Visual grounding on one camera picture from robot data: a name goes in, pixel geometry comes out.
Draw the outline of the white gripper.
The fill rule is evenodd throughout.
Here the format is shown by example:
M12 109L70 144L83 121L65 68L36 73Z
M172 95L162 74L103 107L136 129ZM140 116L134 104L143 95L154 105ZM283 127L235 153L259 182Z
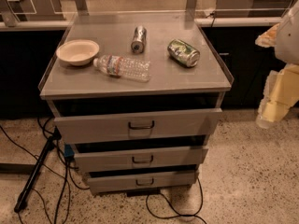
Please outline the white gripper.
M299 101L299 66L288 63L276 74L268 101L260 103L256 124L269 129L288 114L289 109Z

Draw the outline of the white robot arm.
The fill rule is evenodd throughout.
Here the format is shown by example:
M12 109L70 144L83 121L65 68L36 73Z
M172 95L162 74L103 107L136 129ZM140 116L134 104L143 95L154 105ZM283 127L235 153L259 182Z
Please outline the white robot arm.
M280 23L259 35L255 44L273 47L276 58L286 64L279 72L270 71L263 88L256 123L268 129L281 121L299 101L299 1Z

